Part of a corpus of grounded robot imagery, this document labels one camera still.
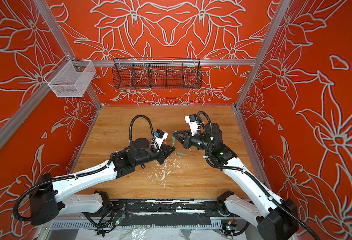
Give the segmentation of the green pen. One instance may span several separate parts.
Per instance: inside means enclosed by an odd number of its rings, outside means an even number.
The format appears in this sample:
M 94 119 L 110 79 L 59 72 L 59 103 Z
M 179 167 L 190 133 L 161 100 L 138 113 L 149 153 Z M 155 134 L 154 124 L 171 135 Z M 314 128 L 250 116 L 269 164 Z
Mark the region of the green pen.
M 176 138 L 175 138 L 175 136 L 173 135 L 173 136 L 172 136 L 172 145 L 171 145 L 172 147 L 174 147 L 175 142 L 176 142 Z

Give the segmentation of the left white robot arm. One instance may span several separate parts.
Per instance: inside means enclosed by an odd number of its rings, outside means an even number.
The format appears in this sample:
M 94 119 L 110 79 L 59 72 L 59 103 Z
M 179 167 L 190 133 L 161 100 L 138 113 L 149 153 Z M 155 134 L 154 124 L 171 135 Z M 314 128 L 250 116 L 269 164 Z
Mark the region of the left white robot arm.
M 133 125 L 139 118 L 145 119 L 150 127 L 151 138 L 133 140 Z M 42 225 L 59 216 L 69 207 L 65 200 L 76 193 L 97 184 L 113 181 L 127 176 L 136 167 L 145 167 L 156 161 L 160 165 L 176 149 L 164 144 L 168 133 L 154 130 L 151 120 L 145 115 L 133 117 L 129 126 L 129 146 L 121 151 L 111 153 L 103 163 L 70 175 L 52 177 L 44 174 L 37 183 L 27 189 L 15 202 L 12 215 L 21 222 L 30 222 L 33 226 Z

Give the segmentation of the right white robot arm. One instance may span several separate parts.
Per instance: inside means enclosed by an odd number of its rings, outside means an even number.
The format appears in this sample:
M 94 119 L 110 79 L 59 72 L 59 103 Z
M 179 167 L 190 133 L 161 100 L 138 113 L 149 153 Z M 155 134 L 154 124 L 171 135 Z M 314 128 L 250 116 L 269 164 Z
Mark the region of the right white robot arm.
M 207 164 L 230 177 L 250 199 L 247 202 L 234 193 L 225 192 L 220 201 L 229 213 L 253 225 L 264 240 L 288 240 L 299 228 L 306 230 L 315 240 L 319 239 L 318 234 L 299 219 L 297 205 L 267 188 L 224 144 L 219 125 L 212 123 L 207 113 L 199 111 L 185 116 L 185 121 L 189 130 L 174 132 L 173 137 L 185 149 L 195 147 L 204 151 Z

